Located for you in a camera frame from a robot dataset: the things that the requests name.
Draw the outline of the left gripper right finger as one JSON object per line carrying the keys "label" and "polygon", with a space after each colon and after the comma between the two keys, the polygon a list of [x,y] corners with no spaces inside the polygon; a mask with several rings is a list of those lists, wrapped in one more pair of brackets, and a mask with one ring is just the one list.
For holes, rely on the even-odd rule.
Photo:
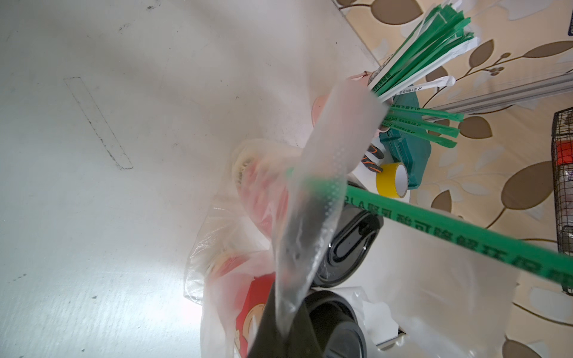
{"label": "left gripper right finger", "polygon": [[305,304],[295,315],[286,338],[286,357],[321,358],[322,351],[317,341],[312,321]]}

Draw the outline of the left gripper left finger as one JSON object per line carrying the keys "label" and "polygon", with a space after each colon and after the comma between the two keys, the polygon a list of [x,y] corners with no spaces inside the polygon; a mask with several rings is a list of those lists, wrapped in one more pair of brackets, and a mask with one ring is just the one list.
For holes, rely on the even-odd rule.
{"label": "left gripper left finger", "polygon": [[276,325],[275,285],[273,284],[263,311],[261,324],[255,335],[255,341],[250,344],[248,358],[279,358],[285,356],[285,341]]}

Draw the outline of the red paper cup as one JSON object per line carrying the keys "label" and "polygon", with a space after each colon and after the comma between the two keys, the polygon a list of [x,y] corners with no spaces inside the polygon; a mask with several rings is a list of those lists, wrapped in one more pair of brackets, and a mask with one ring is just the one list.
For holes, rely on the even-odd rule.
{"label": "red paper cup", "polygon": [[[233,153],[231,177],[249,218],[267,238],[282,231],[287,218],[287,179],[302,149],[269,140],[247,140]],[[332,288],[347,281],[366,259],[383,217],[345,204],[312,287]]]}
{"label": "red paper cup", "polygon": [[218,254],[207,267],[202,357],[366,357],[350,303],[331,291],[307,293],[287,334],[275,317],[269,252]]}

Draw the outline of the clear plastic carrier bag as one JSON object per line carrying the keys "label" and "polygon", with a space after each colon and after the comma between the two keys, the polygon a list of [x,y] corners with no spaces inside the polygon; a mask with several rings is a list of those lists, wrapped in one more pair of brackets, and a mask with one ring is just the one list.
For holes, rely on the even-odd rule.
{"label": "clear plastic carrier bag", "polygon": [[[343,191],[385,104],[359,81],[339,83],[289,172],[282,231],[265,237],[243,207],[232,162],[187,263],[184,293],[203,308],[207,267],[218,254],[267,251],[278,274],[278,329],[295,310],[319,268],[343,209]],[[437,237],[391,222],[378,236],[374,263],[357,287],[392,318],[427,357],[496,357],[504,344],[518,273]]]}

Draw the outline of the yellow tape roll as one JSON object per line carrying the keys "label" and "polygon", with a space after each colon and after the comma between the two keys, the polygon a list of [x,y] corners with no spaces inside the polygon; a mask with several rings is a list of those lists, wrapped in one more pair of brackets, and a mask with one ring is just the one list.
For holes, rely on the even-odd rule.
{"label": "yellow tape roll", "polygon": [[404,198],[408,191],[407,169],[402,163],[388,163],[375,176],[377,193],[387,198]]}

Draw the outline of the orange black pliers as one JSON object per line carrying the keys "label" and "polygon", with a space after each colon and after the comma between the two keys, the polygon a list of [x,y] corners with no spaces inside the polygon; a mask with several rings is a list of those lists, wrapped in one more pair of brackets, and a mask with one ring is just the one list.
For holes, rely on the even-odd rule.
{"label": "orange black pliers", "polygon": [[380,164],[381,161],[384,159],[384,154],[382,150],[378,147],[370,144],[368,147],[367,153],[363,156],[361,163],[371,172],[374,173],[382,173],[383,169],[381,168]]}

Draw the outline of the green plastic tool case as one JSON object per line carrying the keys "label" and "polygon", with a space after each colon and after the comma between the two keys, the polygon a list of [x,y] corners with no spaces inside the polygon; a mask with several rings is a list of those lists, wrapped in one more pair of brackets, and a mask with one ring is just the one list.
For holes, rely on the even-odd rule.
{"label": "green plastic tool case", "polygon": [[380,133],[378,138],[392,159],[405,165],[409,189],[418,189],[431,156],[431,143],[395,129]]}

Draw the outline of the red capped clear bottle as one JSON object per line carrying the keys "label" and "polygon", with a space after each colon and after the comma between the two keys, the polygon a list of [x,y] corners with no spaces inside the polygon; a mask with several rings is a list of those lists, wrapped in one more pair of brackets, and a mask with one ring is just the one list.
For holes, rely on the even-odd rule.
{"label": "red capped clear bottle", "polygon": [[571,140],[559,140],[556,142],[555,162],[558,166],[573,164],[573,144]]}

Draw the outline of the green white wrapped straws bundle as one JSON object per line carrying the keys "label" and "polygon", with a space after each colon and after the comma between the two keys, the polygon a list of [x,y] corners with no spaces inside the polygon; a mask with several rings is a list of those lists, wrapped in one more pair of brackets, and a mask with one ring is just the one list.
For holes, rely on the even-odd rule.
{"label": "green white wrapped straws bundle", "polygon": [[[480,40],[468,30],[471,19],[461,10],[461,4],[461,1],[445,1],[431,8],[389,60],[371,74],[368,88],[380,101],[455,84],[455,78],[446,73],[423,84],[419,81],[479,44]],[[425,121],[423,116],[463,121],[460,114],[392,104],[379,131],[401,131],[448,149],[457,145],[454,139],[460,133],[458,129]]]}

